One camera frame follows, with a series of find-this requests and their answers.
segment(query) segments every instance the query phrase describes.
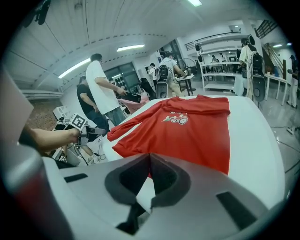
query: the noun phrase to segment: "window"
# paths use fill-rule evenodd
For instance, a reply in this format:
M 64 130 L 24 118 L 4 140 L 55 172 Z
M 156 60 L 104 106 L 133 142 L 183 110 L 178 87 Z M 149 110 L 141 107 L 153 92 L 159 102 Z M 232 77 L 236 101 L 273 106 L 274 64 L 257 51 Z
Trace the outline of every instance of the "window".
M 113 78 L 114 76 L 115 78 L 113 78 L 113 80 L 122 77 L 127 89 L 129 89 L 130 92 L 133 92 L 134 87 L 140 84 L 139 78 L 135 72 L 135 68 L 131 62 L 111 68 L 104 73 L 107 79 Z

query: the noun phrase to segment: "white shelf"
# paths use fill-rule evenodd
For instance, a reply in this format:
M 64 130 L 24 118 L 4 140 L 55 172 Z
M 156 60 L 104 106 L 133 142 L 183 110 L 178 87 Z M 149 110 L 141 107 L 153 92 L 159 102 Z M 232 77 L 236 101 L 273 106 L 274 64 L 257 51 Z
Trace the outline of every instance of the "white shelf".
M 232 34 L 226 34 L 226 35 L 219 35 L 219 36 L 214 36 L 214 37 L 210 37 L 207 39 L 203 39 L 200 40 L 198 42 L 194 42 L 195 44 L 209 44 L 209 43 L 215 43 L 215 42 L 221 42 L 221 41 L 228 41 L 228 40 L 239 40 L 242 38 L 247 38 L 248 35 L 247 34 L 240 34 L 240 33 L 232 33 Z
M 240 73 L 205 73 L 203 76 L 228 76 L 228 77 L 238 77 L 242 76 Z
M 210 50 L 206 52 L 201 52 L 199 53 L 200 55 L 206 55 L 210 53 L 222 53 L 222 52 L 227 52 L 227 51 L 236 51 L 237 49 L 242 50 L 240 47 L 237 48 L 223 48 L 223 49 L 215 49 L 215 50 Z
M 233 90 L 233 84 L 226 84 L 226 83 L 208 83 L 204 88 L 208 89 L 224 89 L 224 90 Z
M 223 64 L 240 64 L 240 62 L 214 62 L 208 64 L 201 64 L 201 66 L 215 66 L 215 65 L 223 65 Z

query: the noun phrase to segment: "graphic print on shirt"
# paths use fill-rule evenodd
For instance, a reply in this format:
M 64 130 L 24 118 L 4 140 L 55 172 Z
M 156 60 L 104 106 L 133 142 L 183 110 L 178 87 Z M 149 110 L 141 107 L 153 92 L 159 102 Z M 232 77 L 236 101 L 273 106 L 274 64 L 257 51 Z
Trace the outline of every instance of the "graphic print on shirt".
M 181 112 L 170 112 L 170 114 L 180 114 L 179 117 L 177 116 L 167 116 L 164 120 L 162 120 L 162 122 L 166 122 L 166 121 L 171 121 L 172 123 L 179 123 L 181 125 L 187 123 L 188 121 L 188 114 L 184 113 L 182 114 Z

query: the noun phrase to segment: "desk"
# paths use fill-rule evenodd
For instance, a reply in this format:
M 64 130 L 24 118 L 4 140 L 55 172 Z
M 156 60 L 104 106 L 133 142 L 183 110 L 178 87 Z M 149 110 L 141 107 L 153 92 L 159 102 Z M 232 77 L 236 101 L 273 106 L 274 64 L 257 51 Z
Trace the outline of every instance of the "desk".
M 228 130 L 230 136 L 230 163 L 228 177 L 256 195 L 270 209 L 284 198 L 285 172 L 281 153 L 266 119 L 247 97 L 225 96 L 229 101 L 230 115 Z M 144 112 L 155 103 L 155 99 L 141 107 L 125 121 Z M 108 161 L 121 159 L 112 147 L 137 126 L 115 141 L 104 137 L 102 149 Z M 155 196 L 153 181 L 147 179 L 137 196 L 137 201 L 150 211 L 150 200 Z
M 270 74 L 265 74 L 264 76 L 267 77 L 267 89 L 266 89 L 266 96 L 265 96 L 264 100 L 268 99 L 270 78 L 278 81 L 278 89 L 277 89 L 276 99 L 278 99 L 278 95 L 279 95 L 280 82 L 285 83 L 285 93 L 283 94 L 283 99 L 282 99 L 282 103 L 281 103 L 281 105 L 283 106 L 283 104 L 285 103 L 285 95 L 286 95 L 287 84 L 288 84 L 287 80 L 283 79 L 282 77 L 275 77 L 274 75 L 270 75 Z
M 195 91 L 195 90 L 193 90 L 192 89 L 192 84 L 191 84 L 191 79 L 194 77 L 194 75 L 190 75 L 190 76 L 187 76 L 187 77 L 180 77 L 180 78 L 177 78 L 176 80 L 177 80 L 177 82 L 178 82 L 178 84 L 179 84 L 179 88 L 180 88 L 180 82 L 181 81 L 185 81 L 186 82 L 186 87 L 187 87 L 187 94 L 190 96 L 190 92 L 192 93 L 192 95 L 193 95 L 193 91 Z

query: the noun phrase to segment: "white pillar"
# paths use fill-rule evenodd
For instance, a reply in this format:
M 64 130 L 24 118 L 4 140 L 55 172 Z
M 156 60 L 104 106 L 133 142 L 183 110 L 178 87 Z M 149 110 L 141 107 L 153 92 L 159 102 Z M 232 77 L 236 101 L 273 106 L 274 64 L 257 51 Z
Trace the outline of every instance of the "white pillar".
M 243 24 L 246 30 L 246 34 L 251 34 L 255 40 L 255 47 L 259 55 L 263 55 L 261 40 L 256 36 L 254 28 L 251 26 L 251 22 L 249 19 L 243 19 Z

